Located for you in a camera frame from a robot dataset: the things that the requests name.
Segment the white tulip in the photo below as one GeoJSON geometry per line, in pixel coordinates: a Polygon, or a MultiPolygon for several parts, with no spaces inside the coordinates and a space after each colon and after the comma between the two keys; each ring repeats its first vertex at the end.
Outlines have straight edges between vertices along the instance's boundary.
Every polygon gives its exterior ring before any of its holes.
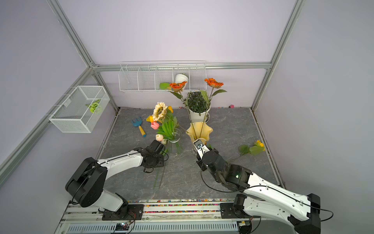
{"type": "Polygon", "coordinates": [[[163,161],[164,161],[163,165],[164,166],[160,167],[160,168],[157,168],[157,174],[156,174],[155,182],[154,182],[154,185],[153,185],[154,189],[159,189],[160,186],[161,186],[163,175],[164,175],[164,172],[165,172],[166,161],[169,158],[169,156],[168,156],[168,146],[167,146],[168,140],[164,139],[164,140],[161,141],[161,143],[164,145],[164,149],[161,152],[161,154],[163,155],[163,161]]]}

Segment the pink tulip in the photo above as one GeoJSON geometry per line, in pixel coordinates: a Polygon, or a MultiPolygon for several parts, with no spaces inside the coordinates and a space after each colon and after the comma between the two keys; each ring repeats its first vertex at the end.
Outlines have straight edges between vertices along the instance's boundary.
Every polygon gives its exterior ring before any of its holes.
{"type": "Polygon", "coordinates": [[[161,142],[161,143],[163,143],[163,144],[166,144],[167,141],[171,141],[171,140],[173,140],[173,139],[170,140],[169,137],[164,136],[164,135],[162,135],[162,134],[157,134],[157,135],[155,136],[155,138],[156,138],[157,141],[159,141],[159,142],[161,142]]]}
{"type": "Polygon", "coordinates": [[[164,137],[170,139],[172,137],[172,130],[169,128],[167,123],[158,123],[158,122],[152,122],[151,128],[154,130],[157,130],[157,133],[160,135],[163,135],[164,137]]]}

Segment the clear glass vase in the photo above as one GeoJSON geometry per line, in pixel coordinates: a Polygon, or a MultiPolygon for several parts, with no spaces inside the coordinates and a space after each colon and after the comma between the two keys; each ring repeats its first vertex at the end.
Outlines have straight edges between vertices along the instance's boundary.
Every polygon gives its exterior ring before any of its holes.
{"type": "Polygon", "coordinates": [[[169,153],[176,154],[176,155],[182,153],[183,147],[180,143],[181,135],[182,135],[181,130],[176,128],[174,130],[174,133],[172,134],[171,139],[169,139],[167,143],[167,149],[169,153]]]}

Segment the yellow fluted vase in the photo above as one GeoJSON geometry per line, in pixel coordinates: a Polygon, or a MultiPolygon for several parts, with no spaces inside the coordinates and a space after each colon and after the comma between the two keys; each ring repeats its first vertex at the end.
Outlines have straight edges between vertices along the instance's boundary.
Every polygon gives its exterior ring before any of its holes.
{"type": "Polygon", "coordinates": [[[206,144],[210,140],[209,135],[212,132],[213,129],[206,122],[192,122],[189,129],[186,130],[186,134],[190,137],[192,144],[197,140],[206,144]]]}

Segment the cream gerbera flower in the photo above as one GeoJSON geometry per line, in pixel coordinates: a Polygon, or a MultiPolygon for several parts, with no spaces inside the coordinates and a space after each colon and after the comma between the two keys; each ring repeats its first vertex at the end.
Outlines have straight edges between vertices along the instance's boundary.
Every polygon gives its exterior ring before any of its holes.
{"type": "MultiPolygon", "coordinates": [[[[155,106],[154,110],[153,110],[153,120],[154,122],[158,122],[160,124],[162,124],[164,122],[165,119],[168,119],[167,117],[167,107],[166,104],[164,102],[158,102],[157,105],[155,106]]],[[[178,119],[177,119],[177,128],[180,129],[181,131],[184,130],[186,131],[186,128],[182,127],[182,125],[179,123],[178,119]]]]}

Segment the orange gerbera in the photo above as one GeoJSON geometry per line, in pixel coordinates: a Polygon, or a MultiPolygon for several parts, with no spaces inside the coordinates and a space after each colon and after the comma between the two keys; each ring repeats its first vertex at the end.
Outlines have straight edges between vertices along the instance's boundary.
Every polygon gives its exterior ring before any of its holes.
{"type": "Polygon", "coordinates": [[[208,114],[208,111],[211,106],[211,101],[214,96],[221,93],[226,93],[227,91],[222,89],[224,86],[223,82],[218,82],[214,78],[206,78],[205,79],[206,84],[211,88],[210,94],[207,91],[200,91],[200,96],[202,98],[202,101],[199,102],[199,106],[201,109],[201,112],[203,113],[203,118],[201,122],[206,122],[206,116],[208,114]]]}
{"type": "Polygon", "coordinates": [[[171,93],[180,99],[188,110],[188,116],[190,122],[194,122],[191,116],[191,112],[197,112],[199,110],[198,92],[189,92],[186,98],[183,98],[182,90],[187,82],[183,83],[171,83],[171,93]]]}

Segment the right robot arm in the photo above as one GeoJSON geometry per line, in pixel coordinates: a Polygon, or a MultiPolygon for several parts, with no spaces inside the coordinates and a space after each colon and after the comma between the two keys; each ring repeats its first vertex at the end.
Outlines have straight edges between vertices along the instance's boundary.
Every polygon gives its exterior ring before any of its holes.
{"type": "Polygon", "coordinates": [[[283,222],[298,234],[321,232],[320,197],[283,189],[240,165],[227,163],[215,150],[197,151],[197,163],[217,183],[237,192],[233,209],[238,217],[260,216],[283,222]]]}

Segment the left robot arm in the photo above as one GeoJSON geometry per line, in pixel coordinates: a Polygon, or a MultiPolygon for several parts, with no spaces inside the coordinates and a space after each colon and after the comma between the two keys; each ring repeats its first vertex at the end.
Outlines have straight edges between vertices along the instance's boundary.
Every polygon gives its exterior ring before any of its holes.
{"type": "Polygon", "coordinates": [[[65,185],[72,203],[82,208],[96,207],[103,221],[141,220],[143,205],[130,205],[117,193],[104,189],[108,178],[131,168],[143,167],[145,173],[163,167],[166,162],[165,146],[154,140],[146,148],[137,147],[132,151],[108,159],[86,158],[65,185]]]}

